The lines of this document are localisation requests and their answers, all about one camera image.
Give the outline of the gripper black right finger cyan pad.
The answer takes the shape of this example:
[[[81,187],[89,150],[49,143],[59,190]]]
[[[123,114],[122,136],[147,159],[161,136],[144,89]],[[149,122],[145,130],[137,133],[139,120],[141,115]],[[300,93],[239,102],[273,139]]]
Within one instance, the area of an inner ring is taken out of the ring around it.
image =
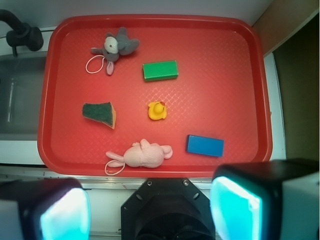
[[[320,164],[303,158],[223,164],[210,211],[223,240],[317,240]]]

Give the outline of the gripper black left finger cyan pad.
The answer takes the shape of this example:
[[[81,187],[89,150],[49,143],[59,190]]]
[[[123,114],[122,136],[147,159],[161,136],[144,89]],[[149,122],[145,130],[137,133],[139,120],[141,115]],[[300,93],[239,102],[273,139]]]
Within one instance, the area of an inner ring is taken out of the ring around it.
[[[91,207],[74,178],[0,183],[2,240],[88,240]]]

